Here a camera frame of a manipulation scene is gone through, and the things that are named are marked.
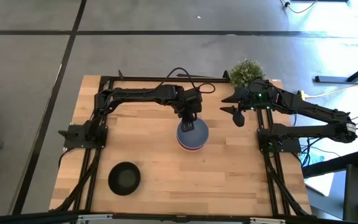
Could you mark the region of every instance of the gray floor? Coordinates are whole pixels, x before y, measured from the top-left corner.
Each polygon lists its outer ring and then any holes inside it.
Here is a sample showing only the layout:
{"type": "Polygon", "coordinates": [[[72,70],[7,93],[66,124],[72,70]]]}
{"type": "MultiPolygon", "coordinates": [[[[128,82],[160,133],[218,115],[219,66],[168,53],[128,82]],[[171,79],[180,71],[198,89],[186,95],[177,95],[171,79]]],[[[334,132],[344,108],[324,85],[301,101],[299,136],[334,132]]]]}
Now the gray floor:
{"type": "MultiPolygon", "coordinates": [[[[70,30],[80,1],[0,0],[0,29],[70,30]]],[[[307,3],[293,3],[303,8],[307,3]]],[[[24,212],[48,210],[63,138],[83,75],[165,76],[181,66],[196,75],[220,77],[249,58],[268,78],[290,91],[317,95],[342,85],[313,83],[316,75],[348,76],[358,70],[358,22],[345,3],[318,2],[305,14],[285,12],[277,1],[123,1],[87,3],[82,30],[281,30],[318,31],[341,38],[256,36],[78,36],[42,147],[24,212]]],[[[0,215],[10,212],[67,36],[0,37],[0,215]]],[[[358,115],[358,87],[310,100],[358,115]]],[[[298,125],[316,124],[298,118],[298,125]]],[[[319,147],[346,154],[358,141],[321,141],[319,147]]]]}

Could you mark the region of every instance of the wooden table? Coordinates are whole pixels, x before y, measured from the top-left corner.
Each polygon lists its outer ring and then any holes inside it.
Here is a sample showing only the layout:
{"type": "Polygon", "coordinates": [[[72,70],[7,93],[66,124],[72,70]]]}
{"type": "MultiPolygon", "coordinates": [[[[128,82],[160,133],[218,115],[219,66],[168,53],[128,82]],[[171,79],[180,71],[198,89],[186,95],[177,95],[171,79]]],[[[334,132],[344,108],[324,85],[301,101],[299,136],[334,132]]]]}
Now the wooden table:
{"type": "MultiPolygon", "coordinates": [[[[74,124],[83,124],[92,113],[93,96],[100,76],[85,76],[78,95],[74,124]]],[[[272,80],[282,87],[280,80],[272,80]]],[[[153,88],[157,82],[114,82],[114,87],[153,88]]],[[[191,88],[190,83],[171,83],[191,88]]],[[[228,83],[215,83],[213,94],[203,94],[198,114],[209,127],[209,139],[197,152],[183,150],[176,139],[180,119],[170,106],[156,103],[126,103],[108,116],[106,147],[102,150],[92,201],[92,212],[272,215],[265,164],[258,150],[256,112],[244,113],[246,125],[238,128],[231,115],[219,110],[221,100],[233,93],[228,83]],[[135,163],[141,173],[139,188],[118,196],[108,186],[110,170],[118,163],[135,163]]],[[[202,88],[208,91],[208,85],[202,88]]],[[[289,115],[273,113],[276,123],[290,124],[289,115]]],[[[64,156],[57,175],[50,208],[56,208],[77,184],[84,149],[64,156]]],[[[281,153],[285,183],[304,210],[310,212],[299,161],[281,153]]],[[[87,186],[81,207],[85,206],[87,186]]],[[[275,188],[282,213],[280,191],[275,188]]]]}

